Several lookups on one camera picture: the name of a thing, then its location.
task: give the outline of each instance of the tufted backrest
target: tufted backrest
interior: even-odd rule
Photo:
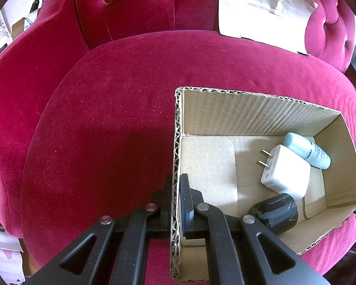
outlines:
[[[91,48],[149,32],[217,29],[218,0],[76,0]]]
[[[355,46],[355,17],[344,0],[313,0],[318,4],[305,33],[306,50],[345,72]]]
[[[351,60],[354,16],[344,0],[314,0],[307,51],[344,72]],[[128,36],[169,30],[218,30],[218,0],[76,0],[91,48]]]

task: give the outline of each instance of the corrugated cardboard edge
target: corrugated cardboard edge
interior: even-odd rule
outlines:
[[[235,91],[235,90],[223,90],[223,89],[213,89],[213,88],[199,88],[199,87],[179,87],[175,90],[175,135],[174,135],[174,158],[173,158],[173,188],[172,188],[172,219],[171,219],[171,231],[170,231],[170,277],[173,279],[177,279],[179,277],[179,265],[181,263],[181,241],[179,236],[180,224],[179,224],[179,217],[178,217],[178,209],[177,206],[179,204],[179,158],[180,158],[180,147],[181,147],[181,135],[182,135],[182,95],[183,91],[190,90],[190,91],[200,91],[200,92],[209,92],[209,93],[228,93],[228,94],[252,94],[252,95],[264,95],[268,98],[278,98],[280,100],[286,101],[293,101],[301,104],[312,105],[315,107],[320,107],[328,110],[333,110],[339,114],[340,111],[327,108],[321,105],[317,105],[314,103],[309,103],[303,100],[297,100],[294,98],[290,98],[287,96],[277,96],[277,95],[267,95],[263,93],[253,93],[253,92],[246,92],[246,91]],[[303,252],[299,255],[303,254],[304,252],[308,251],[315,245],[317,245],[324,237],[329,235],[329,233],[339,227],[335,226],[330,231],[326,232],[322,235],[319,239],[317,239],[314,243],[308,246]],[[187,280],[185,283],[193,283],[198,282],[198,280]]]

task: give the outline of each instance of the velvet seat cushion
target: velvet seat cushion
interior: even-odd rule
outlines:
[[[212,31],[106,43],[63,79],[29,147],[21,212],[25,243],[39,265],[100,216],[127,215],[163,187],[172,171],[179,86],[289,96],[340,110],[356,146],[356,90],[315,57]],[[351,216],[305,260],[325,273],[356,241],[355,224]],[[165,266],[148,262],[148,284],[169,284],[169,244],[152,246],[150,256]]]

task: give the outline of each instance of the cardboard box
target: cardboard box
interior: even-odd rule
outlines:
[[[34,12],[28,14],[26,18],[21,18],[18,22],[12,25],[12,39],[14,40],[18,37],[21,33],[27,30],[31,26],[31,22],[34,22],[39,14],[41,8],[35,10]]]
[[[179,175],[225,214],[242,217],[276,193],[261,184],[264,160],[288,132],[316,142],[331,158],[312,167],[308,191],[296,201],[298,223],[279,236],[297,254],[316,245],[356,209],[356,151],[342,114],[288,97],[209,88],[178,88],[176,97],[171,276],[206,281],[204,241],[185,240],[180,229]]]

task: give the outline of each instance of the metal screw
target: metal screw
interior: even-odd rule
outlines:
[[[254,223],[254,216],[250,214],[246,214],[243,216],[243,222],[247,224],[253,224]]]
[[[105,215],[100,218],[100,223],[103,225],[107,225],[111,222],[112,222],[112,218],[109,215]]]
[[[146,211],[150,211],[150,212],[157,210],[157,208],[158,208],[157,205],[154,203],[150,203],[145,206]]]
[[[210,208],[210,206],[205,203],[200,203],[197,205],[197,208],[199,211],[207,211]]]

